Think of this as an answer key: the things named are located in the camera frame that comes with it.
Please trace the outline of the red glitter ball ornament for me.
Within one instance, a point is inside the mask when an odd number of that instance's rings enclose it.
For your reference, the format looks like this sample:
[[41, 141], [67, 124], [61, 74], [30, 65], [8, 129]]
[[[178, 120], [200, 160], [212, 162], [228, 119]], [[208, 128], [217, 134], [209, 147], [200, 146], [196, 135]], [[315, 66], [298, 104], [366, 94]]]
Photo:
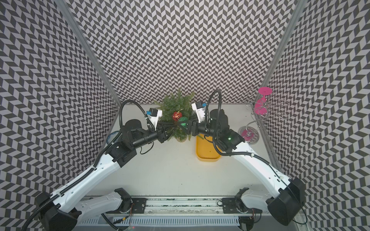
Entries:
[[181, 111], [175, 111], [172, 115], [172, 119], [174, 121], [179, 121], [179, 119], [183, 116]]

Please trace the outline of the small green christmas tree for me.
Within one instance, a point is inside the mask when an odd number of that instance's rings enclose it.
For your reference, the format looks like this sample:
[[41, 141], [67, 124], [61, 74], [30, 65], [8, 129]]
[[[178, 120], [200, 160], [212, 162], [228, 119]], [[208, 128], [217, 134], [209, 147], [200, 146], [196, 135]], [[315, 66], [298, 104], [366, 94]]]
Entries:
[[182, 90], [178, 89], [176, 93], [165, 96], [162, 101], [154, 102], [162, 111], [157, 127], [168, 127], [172, 132], [171, 138], [175, 138], [178, 142], [191, 140], [191, 135], [184, 131], [186, 127], [184, 121], [197, 118], [191, 106], [194, 96], [194, 92], [184, 95]]

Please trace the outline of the green glitter ball ornament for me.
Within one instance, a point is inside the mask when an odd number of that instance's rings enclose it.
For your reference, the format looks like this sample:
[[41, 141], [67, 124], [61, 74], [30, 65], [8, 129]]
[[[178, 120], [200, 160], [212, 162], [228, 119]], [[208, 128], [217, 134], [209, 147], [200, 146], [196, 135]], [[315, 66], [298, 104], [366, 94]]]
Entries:
[[187, 128], [187, 126], [188, 126], [188, 120], [189, 120], [188, 117], [183, 116], [183, 117], [179, 118], [178, 123], [179, 123], [179, 125], [182, 128]]

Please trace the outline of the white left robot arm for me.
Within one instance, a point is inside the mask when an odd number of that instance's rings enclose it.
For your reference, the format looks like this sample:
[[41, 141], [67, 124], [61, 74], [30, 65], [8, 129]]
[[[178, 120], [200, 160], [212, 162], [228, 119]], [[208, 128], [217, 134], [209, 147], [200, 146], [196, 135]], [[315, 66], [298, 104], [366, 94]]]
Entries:
[[[148, 129], [142, 128], [140, 120], [122, 122], [126, 104], [136, 105], [142, 112]], [[137, 148], [154, 141], [167, 141], [176, 123], [160, 122], [161, 110], [145, 111], [134, 100], [122, 102], [119, 108], [119, 131], [113, 140], [98, 154], [94, 163], [71, 182], [52, 193], [42, 192], [36, 197], [36, 210], [22, 226], [28, 229], [37, 218], [47, 231], [72, 231], [78, 224], [99, 214], [119, 210], [130, 195], [118, 188], [106, 196], [84, 201], [86, 194], [109, 175], [125, 166], [137, 154]]]

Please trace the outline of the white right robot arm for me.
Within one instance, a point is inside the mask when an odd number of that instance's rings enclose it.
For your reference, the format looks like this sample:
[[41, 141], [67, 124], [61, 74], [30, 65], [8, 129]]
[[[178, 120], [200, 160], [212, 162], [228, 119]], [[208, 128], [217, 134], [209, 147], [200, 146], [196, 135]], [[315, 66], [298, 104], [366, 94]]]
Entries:
[[305, 184], [299, 178], [292, 179], [273, 167], [258, 155], [237, 132], [229, 127], [227, 116], [222, 112], [222, 93], [215, 90], [209, 99], [218, 96], [218, 106], [209, 110], [209, 103], [195, 103], [192, 109], [197, 118], [180, 119], [177, 125], [188, 135], [212, 137], [215, 151], [223, 157], [233, 157], [241, 162], [267, 189], [268, 194], [243, 193], [241, 201], [248, 209], [267, 211], [281, 225], [294, 221], [305, 204]]

